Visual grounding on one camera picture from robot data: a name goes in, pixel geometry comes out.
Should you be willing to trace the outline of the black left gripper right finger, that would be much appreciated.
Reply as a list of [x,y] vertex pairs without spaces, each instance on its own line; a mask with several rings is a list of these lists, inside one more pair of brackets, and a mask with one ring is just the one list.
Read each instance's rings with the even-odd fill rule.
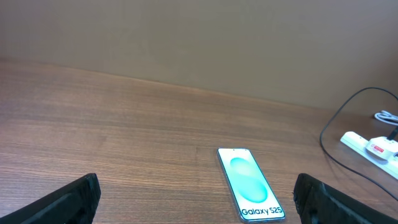
[[305,224],[397,224],[396,219],[308,174],[298,175],[293,195],[297,213]]

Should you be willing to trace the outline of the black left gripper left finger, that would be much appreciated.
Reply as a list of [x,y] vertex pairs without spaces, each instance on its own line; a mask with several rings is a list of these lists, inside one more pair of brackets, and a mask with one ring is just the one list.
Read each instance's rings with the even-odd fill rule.
[[97,175],[86,174],[1,218],[1,224],[93,223],[101,197]]

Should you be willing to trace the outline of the Galaxy S25 smartphone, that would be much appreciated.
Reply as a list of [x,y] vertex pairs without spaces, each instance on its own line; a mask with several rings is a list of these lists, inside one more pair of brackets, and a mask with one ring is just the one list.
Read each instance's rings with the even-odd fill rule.
[[244,223],[280,222],[286,215],[249,149],[217,149],[238,216]]

